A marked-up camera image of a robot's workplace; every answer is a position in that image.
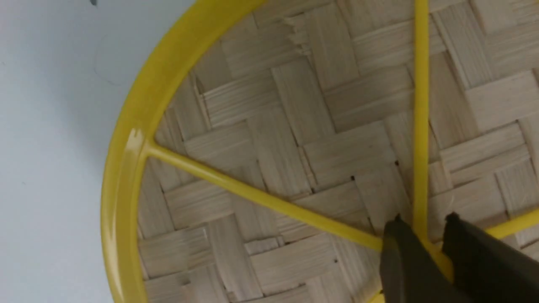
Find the white wall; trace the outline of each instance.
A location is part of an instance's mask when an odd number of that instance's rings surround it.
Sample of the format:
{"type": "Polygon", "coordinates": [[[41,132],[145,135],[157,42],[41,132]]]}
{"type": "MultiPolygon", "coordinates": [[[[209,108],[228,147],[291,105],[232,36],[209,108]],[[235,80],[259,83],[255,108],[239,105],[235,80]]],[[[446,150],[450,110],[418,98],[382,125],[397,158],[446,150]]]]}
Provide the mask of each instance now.
{"type": "Polygon", "coordinates": [[[112,301],[108,143],[140,67],[192,2],[1,1],[0,301],[112,301]]]}

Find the yellow plastic frame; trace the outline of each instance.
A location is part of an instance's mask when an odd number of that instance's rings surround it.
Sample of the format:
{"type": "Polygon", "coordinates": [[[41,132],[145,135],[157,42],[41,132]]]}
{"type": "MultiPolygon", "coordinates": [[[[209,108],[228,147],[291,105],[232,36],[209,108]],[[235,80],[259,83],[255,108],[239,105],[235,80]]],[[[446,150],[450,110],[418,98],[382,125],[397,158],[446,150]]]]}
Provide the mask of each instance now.
{"type": "MultiPolygon", "coordinates": [[[[213,182],[307,224],[380,251],[380,238],[302,209],[157,145],[153,139],[169,101],[200,56],[264,0],[198,0],[154,49],[127,96],[109,146],[101,198],[101,240],[116,303],[147,302],[137,248],[137,204],[148,156],[213,182]]],[[[427,0],[416,0],[414,221],[416,234],[451,280],[452,265],[427,238],[429,27],[427,0]]],[[[497,238],[539,223],[539,210],[489,229],[497,238]]],[[[383,302],[381,295],[376,302],[383,302]]]]}

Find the basket weave pattern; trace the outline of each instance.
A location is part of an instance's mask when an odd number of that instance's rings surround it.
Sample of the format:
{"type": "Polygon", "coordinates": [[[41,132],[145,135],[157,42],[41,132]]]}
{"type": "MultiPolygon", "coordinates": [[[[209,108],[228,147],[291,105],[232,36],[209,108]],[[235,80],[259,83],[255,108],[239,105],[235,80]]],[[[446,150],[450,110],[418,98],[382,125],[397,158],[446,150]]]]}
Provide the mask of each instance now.
{"type": "MultiPolygon", "coordinates": [[[[539,207],[539,3],[430,1],[429,233],[539,207]]],[[[411,219],[413,0],[268,0],[178,88],[156,141],[380,236],[411,219]]],[[[539,259],[539,226],[504,241],[539,259]]],[[[157,159],[139,201],[150,302],[363,303],[378,253],[157,159]]]]}

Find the woven bamboo mat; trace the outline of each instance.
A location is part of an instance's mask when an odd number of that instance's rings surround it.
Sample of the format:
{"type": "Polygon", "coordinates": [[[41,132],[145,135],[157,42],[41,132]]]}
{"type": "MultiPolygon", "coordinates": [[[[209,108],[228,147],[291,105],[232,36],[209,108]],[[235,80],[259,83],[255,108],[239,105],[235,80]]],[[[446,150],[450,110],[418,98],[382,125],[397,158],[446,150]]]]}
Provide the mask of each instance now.
{"type": "MultiPolygon", "coordinates": [[[[430,236],[539,206],[539,4],[431,0],[430,236]]],[[[269,0],[180,85],[159,144],[376,235],[409,220],[412,0],[269,0]]],[[[369,249],[156,159],[139,204],[151,302],[366,302],[369,249]]],[[[505,241],[539,259],[539,226],[505,241]]]]}

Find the yellow rim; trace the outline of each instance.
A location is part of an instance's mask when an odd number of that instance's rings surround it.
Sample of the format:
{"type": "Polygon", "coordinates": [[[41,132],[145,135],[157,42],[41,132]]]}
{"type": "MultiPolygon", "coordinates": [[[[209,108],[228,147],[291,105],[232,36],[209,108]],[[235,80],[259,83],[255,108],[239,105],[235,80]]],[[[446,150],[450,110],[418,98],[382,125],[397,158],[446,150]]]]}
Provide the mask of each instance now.
{"type": "MultiPolygon", "coordinates": [[[[137,249],[137,204],[148,156],[213,182],[235,194],[319,229],[382,249],[381,239],[245,185],[153,141],[157,125],[175,90],[198,58],[229,27],[264,0],[198,0],[163,37],[127,96],[109,146],[102,187],[101,240],[115,302],[147,302],[137,249]]],[[[427,0],[416,0],[416,112],[413,227],[440,269],[451,280],[451,261],[427,239],[427,161],[429,127],[429,32],[427,0]]],[[[494,227],[498,238],[539,223],[539,211],[494,227]]]]}

